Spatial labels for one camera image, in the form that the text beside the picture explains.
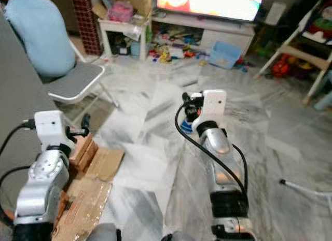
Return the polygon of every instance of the tv screen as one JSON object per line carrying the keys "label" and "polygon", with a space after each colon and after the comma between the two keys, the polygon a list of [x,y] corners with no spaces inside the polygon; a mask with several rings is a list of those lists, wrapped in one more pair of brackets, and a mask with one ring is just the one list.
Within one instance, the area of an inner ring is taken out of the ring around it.
{"label": "tv screen", "polygon": [[157,0],[167,10],[253,21],[262,0]]}

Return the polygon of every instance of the light blue cushion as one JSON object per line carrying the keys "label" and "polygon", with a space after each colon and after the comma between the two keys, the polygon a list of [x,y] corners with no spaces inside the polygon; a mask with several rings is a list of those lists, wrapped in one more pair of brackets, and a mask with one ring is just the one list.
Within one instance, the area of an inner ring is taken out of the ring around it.
{"label": "light blue cushion", "polygon": [[41,76],[61,77],[74,67],[75,53],[62,16],[52,1],[9,0],[5,11]]}

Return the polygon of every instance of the white side table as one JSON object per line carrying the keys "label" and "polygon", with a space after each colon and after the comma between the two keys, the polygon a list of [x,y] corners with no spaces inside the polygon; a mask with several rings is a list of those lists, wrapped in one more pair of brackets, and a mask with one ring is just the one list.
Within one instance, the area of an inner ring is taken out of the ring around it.
{"label": "white side table", "polygon": [[102,38],[104,43],[105,53],[108,57],[112,57],[112,51],[109,46],[107,33],[106,31],[112,32],[127,32],[127,33],[141,33],[141,44],[140,44],[140,60],[146,60],[146,28],[149,25],[149,20],[145,21],[142,25],[134,25],[131,23],[126,22],[116,22],[116,21],[109,21],[109,20],[101,20],[98,19],[100,30],[102,32]]}

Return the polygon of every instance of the gray marble floor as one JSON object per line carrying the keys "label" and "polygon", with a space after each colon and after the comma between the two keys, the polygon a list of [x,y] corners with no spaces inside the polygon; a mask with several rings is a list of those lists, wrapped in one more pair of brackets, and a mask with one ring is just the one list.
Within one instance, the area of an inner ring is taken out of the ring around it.
{"label": "gray marble floor", "polygon": [[278,181],[284,177],[332,191],[332,116],[301,105],[309,84],[256,81],[262,61],[253,63],[257,67],[248,73],[199,67],[197,60],[160,64],[119,57],[105,64],[103,82],[121,108],[112,112],[94,139],[101,146],[124,149],[126,155],[101,222],[120,226],[124,241],[160,240],[177,230],[195,240],[213,240],[200,152],[176,132],[174,116],[184,91],[218,88],[228,93],[229,138],[248,162],[249,215],[258,240],[330,239],[327,203]]}

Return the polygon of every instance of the pink container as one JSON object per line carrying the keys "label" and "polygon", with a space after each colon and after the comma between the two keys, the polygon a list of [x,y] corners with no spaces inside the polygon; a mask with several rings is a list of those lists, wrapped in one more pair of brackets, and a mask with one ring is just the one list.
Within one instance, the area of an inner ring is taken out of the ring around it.
{"label": "pink container", "polygon": [[133,16],[133,6],[129,1],[116,1],[112,9],[108,10],[107,17],[111,21],[129,22]]}

